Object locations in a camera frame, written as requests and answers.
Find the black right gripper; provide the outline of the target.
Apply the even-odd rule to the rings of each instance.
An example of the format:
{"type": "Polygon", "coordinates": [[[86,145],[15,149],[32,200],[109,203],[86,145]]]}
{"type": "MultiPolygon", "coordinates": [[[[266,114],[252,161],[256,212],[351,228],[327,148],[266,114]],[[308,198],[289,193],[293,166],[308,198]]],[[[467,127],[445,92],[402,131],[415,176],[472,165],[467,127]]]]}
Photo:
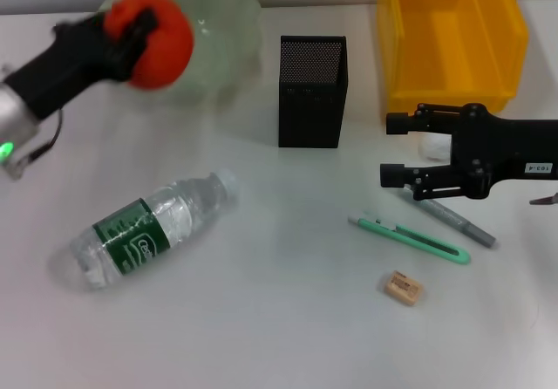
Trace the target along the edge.
{"type": "Polygon", "coordinates": [[[420,103],[413,114],[387,113],[388,135],[452,135],[452,163],[435,167],[381,164],[382,188],[412,189],[415,201],[465,196],[486,199],[508,180],[557,179],[557,121],[503,119],[484,106],[420,103]]]}

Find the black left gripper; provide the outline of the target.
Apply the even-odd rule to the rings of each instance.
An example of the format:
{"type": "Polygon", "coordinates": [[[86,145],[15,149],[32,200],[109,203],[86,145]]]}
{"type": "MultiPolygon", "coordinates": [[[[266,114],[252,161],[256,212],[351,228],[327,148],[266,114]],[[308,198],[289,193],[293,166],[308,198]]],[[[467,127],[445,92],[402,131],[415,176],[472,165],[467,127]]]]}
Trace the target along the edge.
{"type": "Polygon", "coordinates": [[[55,25],[53,43],[30,62],[8,75],[4,83],[37,119],[46,119],[103,80],[130,80],[158,28],[152,8],[145,8],[120,39],[104,30],[104,14],[55,25]]]}

